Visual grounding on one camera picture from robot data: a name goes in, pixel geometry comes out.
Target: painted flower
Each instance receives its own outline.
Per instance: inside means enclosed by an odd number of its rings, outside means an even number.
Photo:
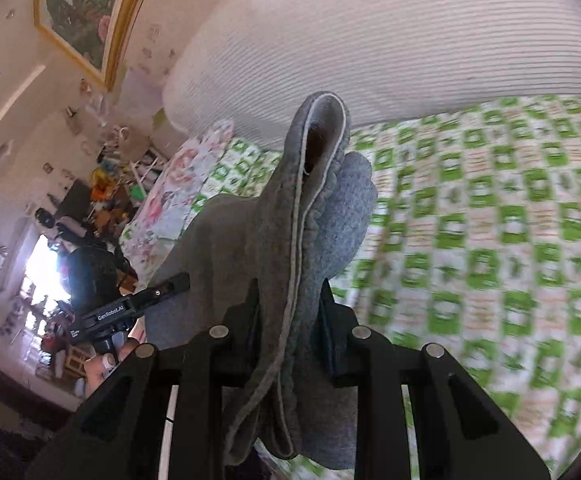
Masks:
[[[102,40],[102,43],[106,43],[106,36],[108,36],[108,27],[110,27],[110,16],[102,16],[99,20],[99,25],[97,25],[97,36]]]

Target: gray garment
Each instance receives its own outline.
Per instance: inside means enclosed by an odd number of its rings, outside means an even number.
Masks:
[[[221,322],[258,279],[260,361],[225,403],[226,463],[242,462],[260,437],[280,458],[354,464],[355,391],[328,383],[311,344],[321,283],[352,260],[377,199],[370,164],[358,153],[345,156],[348,142],[339,97],[309,96],[261,196],[209,200],[152,280],[190,274],[187,293],[146,315],[148,338],[163,349]]]

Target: striped white surface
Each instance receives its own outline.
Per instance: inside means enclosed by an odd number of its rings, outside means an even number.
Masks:
[[[182,131],[232,117],[237,135],[279,148],[304,97],[324,89],[355,125],[581,94],[581,1],[225,0],[184,49],[164,103]]]

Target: white strip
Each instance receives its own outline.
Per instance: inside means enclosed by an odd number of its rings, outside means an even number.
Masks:
[[[26,89],[32,84],[33,81],[35,81],[35,79],[38,78],[38,76],[42,72],[44,72],[45,69],[46,65],[36,66],[35,69],[32,72],[30,72],[30,74],[24,80],[24,82],[21,85],[19,85],[17,90],[13,92],[13,94],[8,98],[8,101],[6,101],[4,106],[2,106],[0,109],[0,122],[6,116],[8,110],[10,110],[10,108],[15,104],[17,99],[21,97],[21,95],[26,91]]]

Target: gray fabric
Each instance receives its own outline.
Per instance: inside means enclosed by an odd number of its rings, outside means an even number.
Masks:
[[[301,452],[329,468],[354,462],[354,392],[328,384],[310,344],[321,282],[352,260],[377,199],[368,161],[344,157],[348,142],[339,97],[309,96],[261,196],[209,200],[152,280],[190,274],[186,294],[146,316],[149,340],[169,348],[220,322],[258,279],[260,362],[224,407],[226,463],[242,462],[257,436],[280,458]]]

